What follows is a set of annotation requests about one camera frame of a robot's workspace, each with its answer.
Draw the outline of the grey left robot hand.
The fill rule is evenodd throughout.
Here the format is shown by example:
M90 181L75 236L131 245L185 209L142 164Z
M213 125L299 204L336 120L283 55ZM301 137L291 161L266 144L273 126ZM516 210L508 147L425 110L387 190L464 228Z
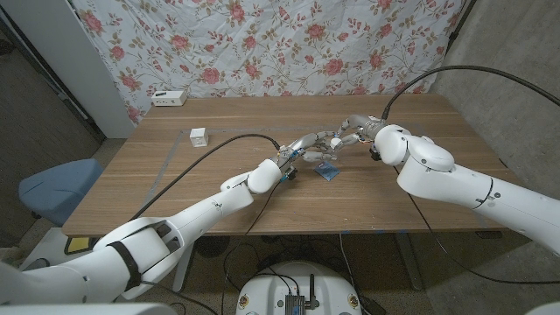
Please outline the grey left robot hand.
M333 131L321 131L301 136L288 146L282 146L273 158L280 169L289 167L294 161L302 158L305 162L331 161L338 157L331 151L328 137L334 137Z

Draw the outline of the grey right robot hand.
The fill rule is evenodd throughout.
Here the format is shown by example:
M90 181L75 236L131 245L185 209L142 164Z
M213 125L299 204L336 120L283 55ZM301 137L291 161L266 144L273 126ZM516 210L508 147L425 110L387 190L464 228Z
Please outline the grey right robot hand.
M331 140L331 149L339 151L348 145L373 142L379 131L386 127L384 120L368 115L350 115L342 122Z

